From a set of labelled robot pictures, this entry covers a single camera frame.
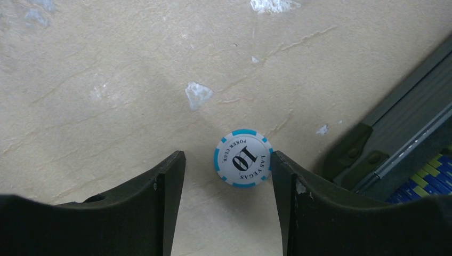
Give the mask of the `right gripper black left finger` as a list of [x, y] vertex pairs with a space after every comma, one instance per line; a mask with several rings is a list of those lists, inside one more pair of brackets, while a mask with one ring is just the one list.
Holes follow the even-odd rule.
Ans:
[[2, 194], [1, 255], [170, 255], [185, 164], [175, 151], [81, 203]]

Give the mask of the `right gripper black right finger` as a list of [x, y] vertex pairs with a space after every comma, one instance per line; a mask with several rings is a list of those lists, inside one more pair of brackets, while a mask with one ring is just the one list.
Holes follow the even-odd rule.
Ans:
[[271, 154], [283, 255], [451, 255], [451, 196], [401, 204], [345, 190]]

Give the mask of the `white teal chip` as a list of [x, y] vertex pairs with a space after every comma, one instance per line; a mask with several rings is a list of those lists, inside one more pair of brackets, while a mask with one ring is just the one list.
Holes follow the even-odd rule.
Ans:
[[271, 175], [273, 147], [267, 137], [251, 129], [238, 129], [221, 138], [213, 155], [219, 177], [237, 188], [251, 188]]

